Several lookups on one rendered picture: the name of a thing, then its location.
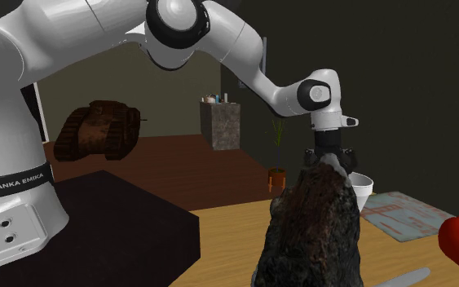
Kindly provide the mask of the pale blue red book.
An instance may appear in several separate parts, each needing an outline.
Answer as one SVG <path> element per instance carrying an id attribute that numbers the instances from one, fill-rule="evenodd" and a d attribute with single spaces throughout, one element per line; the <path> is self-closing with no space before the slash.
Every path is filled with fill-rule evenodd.
<path id="1" fill-rule="evenodd" d="M 401 192 L 371 195 L 360 216 L 398 242 L 437 235 L 453 215 Z"/>

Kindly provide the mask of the brown toy tank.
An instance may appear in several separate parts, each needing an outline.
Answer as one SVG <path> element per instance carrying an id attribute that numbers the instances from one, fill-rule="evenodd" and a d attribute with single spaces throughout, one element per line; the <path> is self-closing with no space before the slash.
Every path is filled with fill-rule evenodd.
<path id="1" fill-rule="evenodd" d="M 94 100 L 68 116 L 54 145 L 57 161 L 77 161 L 103 154 L 120 161 L 135 147 L 143 118 L 137 108 L 111 100 Z"/>

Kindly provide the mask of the black robot stand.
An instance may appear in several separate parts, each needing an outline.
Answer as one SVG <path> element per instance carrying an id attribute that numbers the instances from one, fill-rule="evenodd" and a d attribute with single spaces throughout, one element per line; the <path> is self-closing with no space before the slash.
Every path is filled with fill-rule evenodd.
<path id="1" fill-rule="evenodd" d="M 101 170 L 55 185 L 67 226 L 0 267 L 0 287 L 169 287 L 201 256 L 199 218 Z"/>

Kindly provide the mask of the potted green plant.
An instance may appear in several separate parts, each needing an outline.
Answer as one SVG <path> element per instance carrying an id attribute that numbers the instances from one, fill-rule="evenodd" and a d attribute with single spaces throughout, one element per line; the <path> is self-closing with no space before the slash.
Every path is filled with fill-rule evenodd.
<path id="1" fill-rule="evenodd" d="M 275 166 L 269 168 L 267 171 L 267 186 L 269 192 L 271 192 L 273 187 L 281 187 L 282 189 L 284 189 L 286 182 L 286 171 L 284 168 L 280 167 L 280 147 L 282 143 L 283 134 L 285 131 L 285 120 L 272 120 L 271 123 L 273 127 L 273 143 L 275 144 L 277 150 L 277 159 Z"/>

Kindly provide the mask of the dark furry animal figure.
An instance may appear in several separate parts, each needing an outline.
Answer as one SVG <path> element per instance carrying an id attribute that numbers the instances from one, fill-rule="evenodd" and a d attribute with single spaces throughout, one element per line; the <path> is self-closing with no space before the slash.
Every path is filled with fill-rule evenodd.
<path id="1" fill-rule="evenodd" d="M 251 287 L 364 287 L 360 211 L 338 158 L 307 156 L 298 181 L 270 204 Z"/>

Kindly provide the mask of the white cup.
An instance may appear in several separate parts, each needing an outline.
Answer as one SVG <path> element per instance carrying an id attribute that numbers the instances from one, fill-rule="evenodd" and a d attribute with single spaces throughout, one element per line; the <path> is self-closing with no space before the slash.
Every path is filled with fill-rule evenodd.
<path id="1" fill-rule="evenodd" d="M 362 211 L 370 195 L 373 193 L 373 180 L 366 175 L 352 172 L 348 175 L 356 195 L 359 211 Z"/>

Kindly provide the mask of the grey stone cabinet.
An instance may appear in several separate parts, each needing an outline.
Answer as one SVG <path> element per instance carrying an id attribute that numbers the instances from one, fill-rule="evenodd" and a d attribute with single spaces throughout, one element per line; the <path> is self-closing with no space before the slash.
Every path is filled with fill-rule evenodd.
<path id="1" fill-rule="evenodd" d="M 217 99 L 217 95 L 201 98 L 201 134 L 215 151 L 237 150 L 241 147 L 241 106 Z"/>

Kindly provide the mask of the grey knife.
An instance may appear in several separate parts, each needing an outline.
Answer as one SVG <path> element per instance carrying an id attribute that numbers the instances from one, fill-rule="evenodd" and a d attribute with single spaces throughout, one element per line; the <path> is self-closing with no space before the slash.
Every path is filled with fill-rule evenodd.
<path id="1" fill-rule="evenodd" d="M 414 285 L 430 275 L 430 269 L 428 267 L 422 267 L 403 275 L 394 277 L 392 279 L 386 280 L 374 287 L 409 287 Z"/>

